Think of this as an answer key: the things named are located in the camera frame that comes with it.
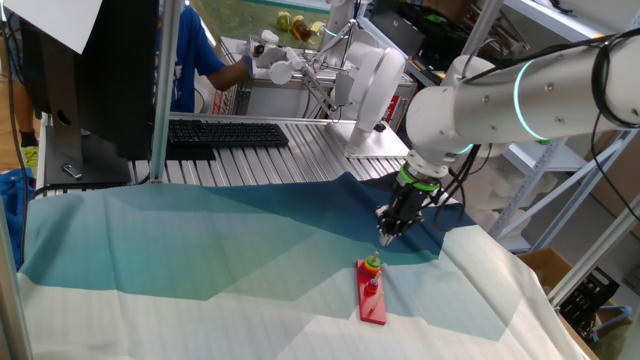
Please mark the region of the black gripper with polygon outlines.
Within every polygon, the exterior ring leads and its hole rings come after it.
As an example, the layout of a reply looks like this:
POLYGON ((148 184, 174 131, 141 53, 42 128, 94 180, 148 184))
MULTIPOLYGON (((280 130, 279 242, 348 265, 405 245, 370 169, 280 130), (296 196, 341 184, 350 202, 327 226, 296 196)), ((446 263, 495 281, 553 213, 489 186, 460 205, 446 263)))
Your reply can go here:
POLYGON ((380 244, 390 245, 396 235, 402 235, 410 227, 421 222, 421 211, 425 201, 437 189, 438 184, 435 182, 395 182, 389 202, 375 210, 380 244))

